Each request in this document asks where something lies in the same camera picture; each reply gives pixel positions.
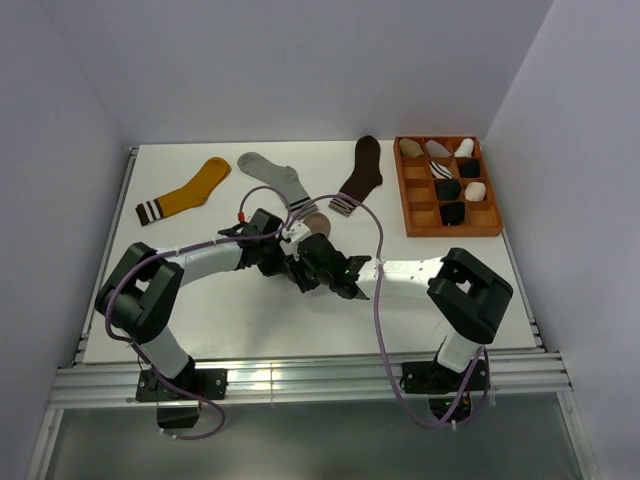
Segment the white wall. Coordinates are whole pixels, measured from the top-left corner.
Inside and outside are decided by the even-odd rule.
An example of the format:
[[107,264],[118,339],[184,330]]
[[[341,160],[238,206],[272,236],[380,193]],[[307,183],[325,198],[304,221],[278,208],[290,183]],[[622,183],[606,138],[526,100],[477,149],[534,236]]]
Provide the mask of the white wall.
[[484,136],[551,0],[41,0],[131,143]]
[[73,357],[126,150],[35,0],[0,6],[0,476],[22,478]]
[[640,477],[640,4],[556,0],[486,138],[606,478]]

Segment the gray sock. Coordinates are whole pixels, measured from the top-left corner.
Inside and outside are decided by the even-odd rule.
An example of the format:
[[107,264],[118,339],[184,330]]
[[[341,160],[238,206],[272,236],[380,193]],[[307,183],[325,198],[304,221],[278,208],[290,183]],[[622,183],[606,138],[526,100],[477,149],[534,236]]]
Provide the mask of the gray sock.
[[430,157],[450,157],[451,152],[447,150],[444,145],[436,142],[435,140],[429,140],[427,142],[427,152]]
[[[304,204],[309,201],[309,194],[300,183],[298,172],[292,167],[275,165],[255,152],[247,152],[240,155],[238,167],[247,175],[280,190],[289,202],[292,215],[299,212]],[[318,207],[315,204],[310,205],[298,218],[304,218],[316,210],[318,210]]]

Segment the striped sock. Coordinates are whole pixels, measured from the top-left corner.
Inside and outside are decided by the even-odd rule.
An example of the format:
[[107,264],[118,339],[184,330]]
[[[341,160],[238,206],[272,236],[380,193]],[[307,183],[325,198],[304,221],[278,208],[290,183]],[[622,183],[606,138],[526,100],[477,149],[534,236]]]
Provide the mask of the striped sock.
[[247,152],[238,158],[238,167],[247,175],[257,178],[267,185],[279,190],[289,202],[291,214],[300,213],[302,219],[318,210],[315,204],[303,209],[310,198],[298,178],[298,172],[292,167],[281,167],[264,158],[259,153]]
[[436,178],[446,178],[446,179],[453,178],[453,173],[451,173],[449,169],[444,165],[440,165],[439,163],[434,162],[433,160],[430,160],[429,167],[431,168],[431,173]]
[[164,218],[162,207],[157,198],[154,198],[150,202],[143,202],[136,205],[136,213],[140,219],[140,225],[143,227]]
[[[378,185],[382,185],[380,144],[375,138],[367,135],[356,142],[353,172],[340,187],[340,193],[359,202],[364,202],[365,198]],[[358,207],[346,198],[334,198],[329,202],[329,208],[348,217]]]
[[211,192],[230,171],[231,167],[223,158],[210,158],[183,187],[136,205],[136,214],[140,225],[144,227],[161,218],[204,205]]

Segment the rolled sock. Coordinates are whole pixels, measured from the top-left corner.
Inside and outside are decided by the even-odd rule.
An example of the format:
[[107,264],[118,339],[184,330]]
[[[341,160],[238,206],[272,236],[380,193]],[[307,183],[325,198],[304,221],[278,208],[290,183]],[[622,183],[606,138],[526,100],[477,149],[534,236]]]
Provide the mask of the rolled sock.
[[450,157],[451,152],[447,150],[444,145],[436,142],[435,140],[429,140],[427,142],[427,151],[430,157]]
[[440,165],[438,162],[430,160],[429,168],[431,169],[433,176],[436,178],[453,178],[453,173],[451,173],[447,167]]
[[458,180],[447,180],[436,184],[436,197],[438,200],[455,200],[462,191],[462,185]]
[[478,160],[471,160],[465,165],[458,166],[460,172],[460,178],[477,178],[480,176],[480,162]]
[[[375,138],[367,135],[356,142],[353,172],[340,188],[340,193],[359,202],[364,202],[369,193],[378,185],[382,185],[380,144]],[[329,208],[348,217],[357,208],[357,205],[345,198],[334,198],[329,202]]]
[[403,157],[421,157],[424,155],[420,144],[410,138],[403,138],[398,142]]
[[473,154],[473,147],[473,139],[465,138],[454,155],[456,157],[470,157]]
[[[309,194],[304,189],[298,178],[298,172],[292,167],[281,167],[271,163],[256,152],[247,152],[238,158],[238,167],[247,175],[266,183],[270,187],[282,192],[289,202],[291,214],[294,215],[304,207],[309,199]],[[315,204],[309,205],[301,212],[298,219],[302,219],[318,210]]]
[[471,182],[467,185],[467,188],[464,189],[464,198],[470,202],[480,202],[484,200],[486,194],[487,187],[481,182]]
[[447,203],[440,207],[440,218],[445,227],[459,225],[464,220],[464,203]]
[[210,158],[183,187],[136,205],[136,214],[140,225],[144,227],[161,218],[203,205],[213,189],[224,180],[230,171],[231,167],[223,158]]

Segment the orange wooden tray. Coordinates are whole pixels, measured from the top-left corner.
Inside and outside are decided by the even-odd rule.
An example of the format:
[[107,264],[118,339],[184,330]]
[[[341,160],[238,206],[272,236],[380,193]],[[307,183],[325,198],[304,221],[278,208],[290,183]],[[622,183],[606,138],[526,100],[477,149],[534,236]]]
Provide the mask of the orange wooden tray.
[[[418,142],[422,151],[425,152],[424,156],[403,157],[398,145],[398,142],[403,138]],[[473,139],[475,144],[473,155],[471,158],[455,158],[453,153],[465,138]],[[429,157],[426,148],[426,143],[429,140],[435,140],[443,145],[451,155],[443,158]],[[396,158],[402,211],[408,237],[495,237],[500,234],[503,229],[502,217],[477,138],[396,137],[393,153]],[[480,177],[460,178],[458,166],[464,165],[472,159],[480,161]],[[435,186],[446,180],[433,177],[429,168],[430,160],[444,165],[453,173],[454,178],[460,180],[462,192],[457,199],[446,202],[438,201]],[[487,194],[483,201],[469,202],[464,198],[464,191],[471,182],[482,182],[487,187]],[[464,221],[459,225],[445,226],[440,218],[440,207],[455,201],[464,203]]]

